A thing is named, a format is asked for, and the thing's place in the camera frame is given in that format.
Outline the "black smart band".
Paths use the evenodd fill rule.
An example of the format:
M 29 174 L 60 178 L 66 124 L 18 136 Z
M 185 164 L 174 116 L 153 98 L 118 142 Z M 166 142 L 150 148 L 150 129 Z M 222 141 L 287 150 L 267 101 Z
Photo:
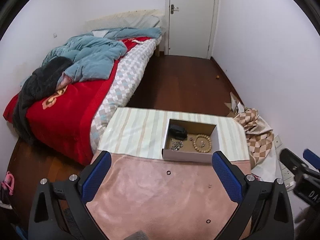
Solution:
M 188 137 L 187 130 L 184 127 L 176 124 L 169 125 L 169 134 L 176 140 L 186 140 Z

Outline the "white power strip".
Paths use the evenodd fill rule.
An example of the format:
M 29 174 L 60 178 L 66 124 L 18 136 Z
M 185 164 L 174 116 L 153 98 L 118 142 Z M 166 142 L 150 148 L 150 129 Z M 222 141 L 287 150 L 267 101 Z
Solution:
M 279 162 L 279 167 L 281 171 L 281 176 L 284 181 L 287 191 L 291 191 L 295 185 L 293 173 L 280 161 L 280 152 L 285 148 L 285 145 L 282 143 L 280 135 L 276 135 L 274 138 L 274 146 Z

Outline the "brown checkered cloth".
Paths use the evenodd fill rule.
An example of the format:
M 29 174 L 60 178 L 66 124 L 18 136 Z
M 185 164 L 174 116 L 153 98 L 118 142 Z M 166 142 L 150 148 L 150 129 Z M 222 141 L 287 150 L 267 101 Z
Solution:
M 254 108 L 248 108 L 234 117 L 244 129 L 251 168 L 261 164 L 271 151 L 273 129 Z

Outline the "pink slipper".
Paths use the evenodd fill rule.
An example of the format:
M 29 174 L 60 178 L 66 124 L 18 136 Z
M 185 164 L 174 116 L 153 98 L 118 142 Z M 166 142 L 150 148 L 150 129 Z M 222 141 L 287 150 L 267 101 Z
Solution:
M 1 187 L 4 191 L 6 191 L 10 196 L 13 195 L 14 192 L 14 184 L 15 178 L 10 171 L 8 171 L 5 175 L 4 180 L 1 182 Z

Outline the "torn cardboard pieces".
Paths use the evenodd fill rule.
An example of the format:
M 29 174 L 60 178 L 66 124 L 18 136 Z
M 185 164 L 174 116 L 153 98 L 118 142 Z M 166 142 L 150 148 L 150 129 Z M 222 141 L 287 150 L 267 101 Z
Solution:
M 231 101 L 225 102 L 224 105 L 229 110 L 227 117 L 234 118 L 239 113 L 243 113 L 245 111 L 245 106 L 241 103 L 241 101 L 232 92 L 230 92 L 230 98 L 231 98 Z

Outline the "red blanket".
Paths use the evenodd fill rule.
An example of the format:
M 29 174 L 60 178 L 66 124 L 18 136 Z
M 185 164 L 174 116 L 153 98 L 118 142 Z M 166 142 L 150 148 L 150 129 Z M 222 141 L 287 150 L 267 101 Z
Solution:
M 124 39 L 131 50 L 135 38 Z M 151 39 L 138 37 L 139 42 Z M 114 63 L 110 79 L 77 82 L 34 103 L 27 111 L 35 143 L 43 143 L 81 165 L 91 162 L 91 123 L 116 76 Z

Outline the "white cardboard box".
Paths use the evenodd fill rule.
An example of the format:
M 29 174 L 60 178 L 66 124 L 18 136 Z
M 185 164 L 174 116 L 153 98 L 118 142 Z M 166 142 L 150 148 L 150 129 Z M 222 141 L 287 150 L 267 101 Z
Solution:
M 186 140 L 176 140 L 169 134 L 169 125 L 176 124 L 187 130 Z M 220 150 L 216 124 L 169 119 L 162 147 L 162 158 L 168 161 L 184 161 L 210 164 L 214 152 Z

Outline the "checkered bed sheet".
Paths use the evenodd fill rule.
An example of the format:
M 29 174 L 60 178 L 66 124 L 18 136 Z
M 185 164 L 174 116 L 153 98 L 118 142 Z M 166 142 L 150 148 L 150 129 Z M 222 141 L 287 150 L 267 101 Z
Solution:
M 91 123 L 90 142 L 92 152 L 98 149 L 99 141 L 118 107 L 124 107 L 140 84 L 146 65 L 152 57 L 161 37 L 139 42 L 133 40 L 135 45 L 123 58 L 120 59 L 116 76 L 110 90 L 104 97 Z

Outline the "black fuzzy blanket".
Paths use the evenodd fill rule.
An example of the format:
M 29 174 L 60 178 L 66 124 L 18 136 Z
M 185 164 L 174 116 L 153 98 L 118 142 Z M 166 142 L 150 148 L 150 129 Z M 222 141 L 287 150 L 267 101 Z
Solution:
M 35 136 L 31 131 L 27 110 L 37 101 L 51 96 L 57 86 L 62 73 L 72 65 L 72 61 L 66 57 L 56 57 L 37 68 L 24 82 L 18 94 L 18 100 L 14 108 L 12 122 L 15 131 L 23 140 L 32 144 Z

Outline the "blue quilted comforter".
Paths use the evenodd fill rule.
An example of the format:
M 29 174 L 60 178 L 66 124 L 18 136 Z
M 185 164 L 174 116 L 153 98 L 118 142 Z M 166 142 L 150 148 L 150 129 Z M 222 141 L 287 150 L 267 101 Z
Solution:
M 62 56 L 72 61 L 58 83 L 67 76 L 72 83 L 88 80 L 107 80 L 111 75 L 114 62 L 124 56 L 129 48 L 124 39 L 149 37 L 158 39 L 162 35 L 160 28 L 113 28 L 103 29 L 103 37 L 94 36 L 93 32 L 71 37 L 67 42 L 52 49 L 44 58 L 42 64 L 46 65 L 51 59 Z

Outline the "white door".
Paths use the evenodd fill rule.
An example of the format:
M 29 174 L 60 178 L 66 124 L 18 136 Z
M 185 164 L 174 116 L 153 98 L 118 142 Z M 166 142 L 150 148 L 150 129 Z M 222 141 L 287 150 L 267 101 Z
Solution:
M 209 59 L 218 10 L 219 0 L 165 0 L 165 54 Z

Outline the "striped pillow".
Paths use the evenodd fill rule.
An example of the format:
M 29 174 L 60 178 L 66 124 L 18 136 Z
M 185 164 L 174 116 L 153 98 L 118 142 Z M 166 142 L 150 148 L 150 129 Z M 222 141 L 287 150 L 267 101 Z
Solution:
M 161 28 L 164 16 L 164 12 L 158 9 L 127 11 L 86 21 L 84 29 L 93 31 L 114 28 Z

